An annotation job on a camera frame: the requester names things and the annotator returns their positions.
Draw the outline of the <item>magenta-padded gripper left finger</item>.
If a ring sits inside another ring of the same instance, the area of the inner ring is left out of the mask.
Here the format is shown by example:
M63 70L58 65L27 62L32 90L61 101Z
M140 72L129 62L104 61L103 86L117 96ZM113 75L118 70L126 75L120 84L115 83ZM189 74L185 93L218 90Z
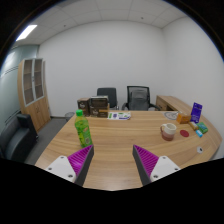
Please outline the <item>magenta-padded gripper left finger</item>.
M78 186L82 186L85 182L93 155L94 146L87 146L68 157L64 155L59 156L46 168L46 171Z

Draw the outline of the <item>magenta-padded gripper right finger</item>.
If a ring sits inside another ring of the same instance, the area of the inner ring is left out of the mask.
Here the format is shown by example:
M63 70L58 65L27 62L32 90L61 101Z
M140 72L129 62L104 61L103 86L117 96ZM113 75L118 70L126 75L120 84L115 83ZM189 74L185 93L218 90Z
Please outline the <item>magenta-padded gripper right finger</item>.
M143 186L180 170L167 156L158 157L137 145L133 146L133 157Z

